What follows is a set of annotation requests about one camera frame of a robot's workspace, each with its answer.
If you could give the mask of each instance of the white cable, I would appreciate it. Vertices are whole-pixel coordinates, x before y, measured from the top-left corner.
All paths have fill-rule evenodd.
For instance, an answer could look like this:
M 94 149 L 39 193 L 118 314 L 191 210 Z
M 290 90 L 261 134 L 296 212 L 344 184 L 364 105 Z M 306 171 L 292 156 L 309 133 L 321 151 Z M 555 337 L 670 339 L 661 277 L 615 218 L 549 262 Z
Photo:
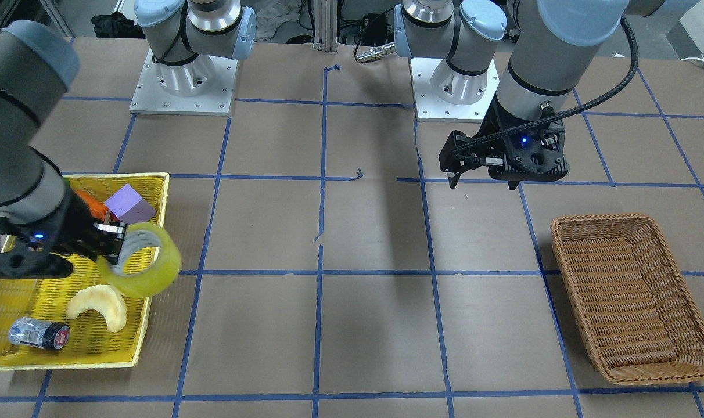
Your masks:
M 683 58 L 681 61 L 700 61 L 701 63 L 704 63 L 703 58 L 697 58 L 697 56 L 690 56 L 689 58 Z

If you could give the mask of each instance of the clear packing tape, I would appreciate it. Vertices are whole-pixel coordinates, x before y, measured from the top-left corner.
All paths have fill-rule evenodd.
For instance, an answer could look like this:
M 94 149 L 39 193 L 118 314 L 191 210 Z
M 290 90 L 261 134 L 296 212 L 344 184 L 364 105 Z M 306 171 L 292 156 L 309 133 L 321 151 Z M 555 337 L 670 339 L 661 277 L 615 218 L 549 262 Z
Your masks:
M 149 247 L 158 248 L 150 267 L 137 273 L 125 273 L 127 259 Z M 122 294 L 142 298 L 153 296 L 174 282 L 182 268 L 182 256 L 164 228 L 150 223 L 134 223 L 127 225 L 118 264 L 111 265 L 100 256 L 96 266 L 103 280 Z

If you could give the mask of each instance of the table surface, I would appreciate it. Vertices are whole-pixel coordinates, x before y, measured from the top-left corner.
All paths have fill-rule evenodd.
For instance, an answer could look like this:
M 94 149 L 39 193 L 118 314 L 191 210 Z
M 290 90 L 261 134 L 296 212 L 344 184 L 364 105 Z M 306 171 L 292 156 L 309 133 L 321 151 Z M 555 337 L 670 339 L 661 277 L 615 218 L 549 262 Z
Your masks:
M 450 190 L 437 154 L 477 124 L 416 122 L 405 59 L 257 44 L 232 117 L 133 116 L 147 43 L 73 48 L 81 72 L 31 145 L 71 174 L 169 172 L 183 271 L 136 367 L 0 373 L 0 416 L 704 416 L 704 383 L 594 371 L 549 233 L 651 215 L 704 317 L 704 69 L 642 60 L 566 119 L 561 182 L 509 191 L 482 169 Z M 566 106 L 627 66 L 596 59 Z

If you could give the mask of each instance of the barcode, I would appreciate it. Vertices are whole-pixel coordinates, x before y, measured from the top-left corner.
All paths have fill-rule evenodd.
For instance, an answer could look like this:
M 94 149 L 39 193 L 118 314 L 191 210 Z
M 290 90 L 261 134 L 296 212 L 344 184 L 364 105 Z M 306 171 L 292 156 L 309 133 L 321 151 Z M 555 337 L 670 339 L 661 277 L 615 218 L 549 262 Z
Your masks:
M 34 346 L 39 346 L 39 335 L 42 334 L 42 331 L 38 330 L 26 330 L 24 331 L 24 334 L 22 335 L 22 338 L 20 339 L 21 344 L 29 344 L 29 345 L 34 345 Z

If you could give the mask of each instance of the brown wicker basket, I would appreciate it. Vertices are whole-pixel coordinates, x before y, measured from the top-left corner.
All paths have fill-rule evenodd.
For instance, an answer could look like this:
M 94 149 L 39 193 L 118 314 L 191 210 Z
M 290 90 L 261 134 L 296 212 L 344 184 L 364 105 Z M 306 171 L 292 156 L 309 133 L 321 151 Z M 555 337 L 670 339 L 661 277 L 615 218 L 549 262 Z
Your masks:
M 559 217 L 551 233 L 585 348 L 604 378 L 704 380 L 704 322 L 652 218 Z

